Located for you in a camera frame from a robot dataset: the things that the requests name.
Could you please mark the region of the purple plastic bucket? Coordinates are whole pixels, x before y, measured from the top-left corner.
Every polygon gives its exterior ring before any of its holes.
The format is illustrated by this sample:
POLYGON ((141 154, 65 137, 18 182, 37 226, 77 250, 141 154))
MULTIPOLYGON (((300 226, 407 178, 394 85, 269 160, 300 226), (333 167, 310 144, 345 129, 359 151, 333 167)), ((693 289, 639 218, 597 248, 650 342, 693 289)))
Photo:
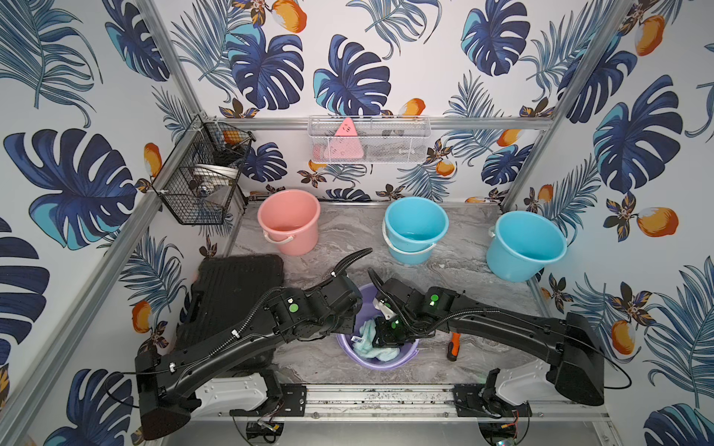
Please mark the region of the purple plastic bucket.
POLYGON ((366 284, 360 287, 360 292, 362 308, 356 315, 353 333, 338 335, 340 347, 353 361, 371 370, 392 371, 404 366, 418 355, 418 341, 401 347, 374 347, 377 322, 384 319, 382 312, 374 305, 377 288, 366 284))

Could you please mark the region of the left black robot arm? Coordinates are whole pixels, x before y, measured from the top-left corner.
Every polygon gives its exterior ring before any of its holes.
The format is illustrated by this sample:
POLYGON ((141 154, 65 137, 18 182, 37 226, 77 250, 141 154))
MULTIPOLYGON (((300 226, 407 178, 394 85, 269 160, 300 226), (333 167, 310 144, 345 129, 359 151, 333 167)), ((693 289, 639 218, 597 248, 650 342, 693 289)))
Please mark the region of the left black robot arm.
POLYGON ((150 348, 135 358, 139 415, 145 440, 184 427, 201 405, 195 392, 216 376, 280 345, 312 336, 349 334, 362 295, 347 275, 307 290, 277 287, 247 317, 195 345, 160 355, 150 348))

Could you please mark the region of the mint green microfiber cloth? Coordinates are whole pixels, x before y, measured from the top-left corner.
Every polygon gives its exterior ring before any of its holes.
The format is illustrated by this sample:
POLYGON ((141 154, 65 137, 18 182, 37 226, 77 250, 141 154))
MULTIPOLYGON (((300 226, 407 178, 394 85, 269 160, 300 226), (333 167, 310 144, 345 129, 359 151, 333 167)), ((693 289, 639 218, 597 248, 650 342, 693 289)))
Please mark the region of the mint green microfiber cloth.
POLYGON ((365 321, 359 329, 358 336, 351 338, 351 349, 364 360, 389 362, 400 354, 399 348, 376 347, 374 341, 377 337, 377 324, 374 319, 365 321))

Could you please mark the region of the teal bucket with white handle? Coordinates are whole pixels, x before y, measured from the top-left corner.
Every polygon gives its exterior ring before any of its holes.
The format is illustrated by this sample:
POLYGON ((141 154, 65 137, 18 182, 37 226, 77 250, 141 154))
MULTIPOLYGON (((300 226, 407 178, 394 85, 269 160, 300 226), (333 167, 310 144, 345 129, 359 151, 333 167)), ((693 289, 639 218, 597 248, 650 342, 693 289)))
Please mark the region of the teal bucket with white handle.
POLYGON ((392 257, 405 265, 425 263, 449 229, 442 206, 421 197, 391 203, 382 221, 382 236, 392 257))

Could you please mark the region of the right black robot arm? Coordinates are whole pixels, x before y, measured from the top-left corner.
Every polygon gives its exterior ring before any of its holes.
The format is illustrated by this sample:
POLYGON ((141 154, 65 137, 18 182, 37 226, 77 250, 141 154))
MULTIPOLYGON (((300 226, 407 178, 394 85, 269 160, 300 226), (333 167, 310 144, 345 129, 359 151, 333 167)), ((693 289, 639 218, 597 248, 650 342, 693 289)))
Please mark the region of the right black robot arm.
POLYGON ((421 293, 396 278, 384 281, 375 271, 369 277, 377 300, 391 312, 377 325, 377 346, 401 346, 437 332, 478 336, 535 359, 491 371, 484 400, 520 406, 555 397, 589 406, 604 404, 604 353, 584 317, 527 315, 440 286, 421 293))

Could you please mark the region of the pink plastic bucket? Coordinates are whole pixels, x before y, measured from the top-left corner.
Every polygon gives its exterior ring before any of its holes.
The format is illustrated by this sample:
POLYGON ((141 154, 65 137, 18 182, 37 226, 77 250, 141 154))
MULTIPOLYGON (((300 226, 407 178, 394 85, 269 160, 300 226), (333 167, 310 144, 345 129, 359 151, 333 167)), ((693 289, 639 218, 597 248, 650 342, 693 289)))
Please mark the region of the pink plastic bucket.
POLYGON ((275 193, 258 209, 264 239, 287 256, 304 256, 316 247, 321 204, 311 193, 285 190, 275 193))

